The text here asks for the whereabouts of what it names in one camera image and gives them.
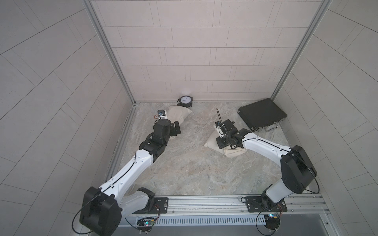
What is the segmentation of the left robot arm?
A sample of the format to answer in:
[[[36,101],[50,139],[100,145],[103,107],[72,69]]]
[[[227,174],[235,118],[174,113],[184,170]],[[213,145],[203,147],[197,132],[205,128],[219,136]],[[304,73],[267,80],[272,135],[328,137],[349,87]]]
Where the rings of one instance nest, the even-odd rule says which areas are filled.
[[[140,144],[131,160],[99,188],[90,187],[84,194],[82,208],[75,215],[79,223],[99,236],[111,236],[122,218],[137,211],[156,210],[154,192],[140,188],[125,196],[136,179],[165,151],[170,137],[181,133],[179,122],[156,120],[153,132]]]

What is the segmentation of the cream cloth soil bag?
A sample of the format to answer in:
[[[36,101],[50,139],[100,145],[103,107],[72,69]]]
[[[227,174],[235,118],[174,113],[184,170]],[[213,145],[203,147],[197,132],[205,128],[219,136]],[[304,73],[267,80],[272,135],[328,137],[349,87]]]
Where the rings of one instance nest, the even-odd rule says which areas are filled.
[[[231,122],[230,120],[226,120],[223,123],[216,122],[214,125],[214,130],[215,131],[206,141],[204,145],[205,147],[218,151],[219,153],[224,154],[228,158],[233,158],[247,152],[247,149],[244,148],[242,141],[247,134],[251,133],[249,130],[244,128],[238,130],[238,128],[234,125],[234,122]],[[226,147],[223,149],[218,148],[216,138],[219,136],[223,137],[225,135],[234,135],[236,137],[236,149],[231,149],[230,147]]]

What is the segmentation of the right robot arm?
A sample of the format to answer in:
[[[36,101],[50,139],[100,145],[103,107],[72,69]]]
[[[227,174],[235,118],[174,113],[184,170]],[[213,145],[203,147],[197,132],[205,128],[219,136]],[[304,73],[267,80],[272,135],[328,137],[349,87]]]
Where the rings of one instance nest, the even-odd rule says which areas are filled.
[[[234,122],[226,120],[215,122],[219,136],[219,148],[244,148],[267,157],[281,168],[281,179],[269,186],[261,194],[260,205],[264,210],[275,207],[291,194],[302,194],[316,179],[317,171],[301,146],[282,146],[263,139],[247,129],[238,130]]]

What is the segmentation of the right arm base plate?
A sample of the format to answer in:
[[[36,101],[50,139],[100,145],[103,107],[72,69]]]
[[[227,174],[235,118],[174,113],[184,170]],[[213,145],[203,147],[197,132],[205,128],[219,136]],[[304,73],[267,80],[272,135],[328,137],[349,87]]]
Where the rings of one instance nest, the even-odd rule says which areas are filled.
[[[261,196],[246,196],[241,197],[241,202],[247,206],[249,213],[254,212],[287,212],[287,206],[284,199],[278,203],[270,202],[270,199],[262,200]]]

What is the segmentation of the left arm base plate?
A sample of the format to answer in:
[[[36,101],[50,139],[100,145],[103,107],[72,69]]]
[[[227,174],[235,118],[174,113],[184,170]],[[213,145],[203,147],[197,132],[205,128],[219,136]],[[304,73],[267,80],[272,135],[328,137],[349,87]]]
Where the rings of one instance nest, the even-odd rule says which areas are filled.
[[[158,213],[167,213],[169,198],[167,197],[155,197],[153,202],[148,201],[147,206],[139,211],[136,211],[137,214],[158,214]]]

